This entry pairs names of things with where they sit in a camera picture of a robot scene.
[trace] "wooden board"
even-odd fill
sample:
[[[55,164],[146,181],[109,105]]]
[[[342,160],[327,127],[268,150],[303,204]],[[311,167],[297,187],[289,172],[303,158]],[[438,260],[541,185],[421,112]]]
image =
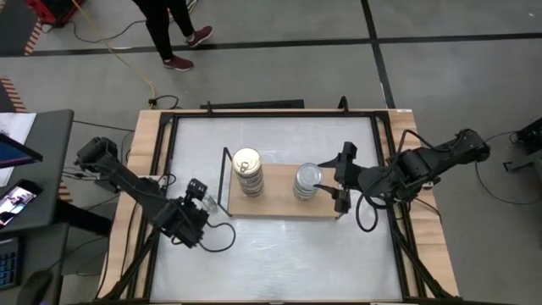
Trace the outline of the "wooden board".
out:
[[[231,171],[230,200],[228,210],[233,215],[251,216],[300,216],[337,217],[335,201],[322,190],[311,201],[301,201],[294,196],[294,179],[299,165],[263,164],[263,193],[249,197],[241,190],[235,173]],[[324,184],[335,186],[334,169],[322,169]]]

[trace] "yellow cable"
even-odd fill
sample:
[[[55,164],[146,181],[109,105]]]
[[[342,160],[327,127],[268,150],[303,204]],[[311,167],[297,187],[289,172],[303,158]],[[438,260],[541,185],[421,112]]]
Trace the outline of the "yellow cable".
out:
[[[130,68],[136,75],[141,77],[141,79],[143,81],[145,81],[151,87],[151,92],[152,92],[152,97],[151,98],[155,99],[156,98],[156,90],[154,89],[154,86],[152,85],[152,82],[148,78],[145,77],[143,72],[141,72],[139,69],[137,69],[135,67],[132,67],[123,58],[121,58],[117,53],[115,53],[113,51],[113,49],[109,46],[109,43],[105,39],[105,36],[103,35],[102,30],[100,30],[100,27],[97,26],[94,21],[92,21],[92,18],[85,12],[85,10],[83,10],[83,8],[81,8],[81,6],[75,0],[71,0],[71,2],[77,7],[77,9],[79,9],[79,11],[83,14],[83,17],[85,17],[85,19],[89,23],[89,25],[91,25],[94,28],[94,30],[96,31],[96,33],[102,38],[102,41],[106,45],[106,47],[108,48],[109,52],[112,55],[114,55],[118,60],[120,60],[123,64],[125,64],[128,68]]]

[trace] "can lid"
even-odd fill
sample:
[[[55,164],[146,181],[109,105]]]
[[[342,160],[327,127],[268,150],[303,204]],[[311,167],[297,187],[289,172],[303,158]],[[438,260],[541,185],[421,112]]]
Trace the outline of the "can lid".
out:
[[[249,175],[262,166],[262,156],[252,148],[242,148],[234,154],[231,163],[235,172]]]
[[[311,190],[315,184],[322,183],[324,173],[316,164],[307,163],[299,167],[296,178],[301,187]]]

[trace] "gray floor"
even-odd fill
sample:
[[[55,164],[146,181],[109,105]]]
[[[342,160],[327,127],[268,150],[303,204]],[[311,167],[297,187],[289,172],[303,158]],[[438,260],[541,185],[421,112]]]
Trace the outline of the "gray floor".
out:
[[[141,17],[128,0],[85,3],[110,35]],[[499,34],[540,31],[542,4],[536,0],[370,1],[380,37]],[[75,16],[81,36],[91,29]],[[201,0],[198,26],[214,25],[213,42],[263,42],[367,37],[362,7],[355,0]],[[182,44],[171,28],[174,44]],[[92,48],[66,29],[41,35],[38,50]],[[151,46],[143,25],[114,40],[116,47]],[[542,114],[542,41],[442,42],[381,46],[398,108],[412,108],[418,129],[432,142],[447,141],[462,128],[488,137],[515,130]],[[196,68],[177,73],[161,67],[156,53],[126,55],[153,80],[158,94],[175,94],[180,106],[303,98],[308,108],[333,108],[340,96],[351,107],[385,108],[370,46],[277,47],[183,52]],[[0,58],[30,111],[72,108],[77,119],[134,128],[147,106],[148,87],[109,55]],[[120,143],[122,131],[75,125],[66,164],[93,136]],[[527,201],[540,195],[528,170],[504,173],[501,163],[521,154],[506,136],[490,143],[491,159],[480,166],[488,186],[502,197]],[[460,293],[467,299],[539,304],[542,206],[517,207],[489,197],[473,166],[457,167],[435,187],[445,237]],[[68,181],[75,203],[90,206],[110,197],[88,182]],[[111,214],[114,205],[100,213]],[[71,247],[85,232],[72,232]],[[66,274],[105,251],[93,245],[66,263]],[[100,259],[81,273],[100,269]],[[97,277],[69,275],[63,303],[88,299]]]

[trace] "silver can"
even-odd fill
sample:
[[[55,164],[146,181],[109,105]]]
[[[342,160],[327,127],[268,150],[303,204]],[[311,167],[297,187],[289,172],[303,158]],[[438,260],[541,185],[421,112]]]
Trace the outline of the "silver can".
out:
[[[314,185],[322,184],[323,180],[324,173],[316,164],[303,164],[297,169],[294,196],[302,201],[313,199],[318,191]]]

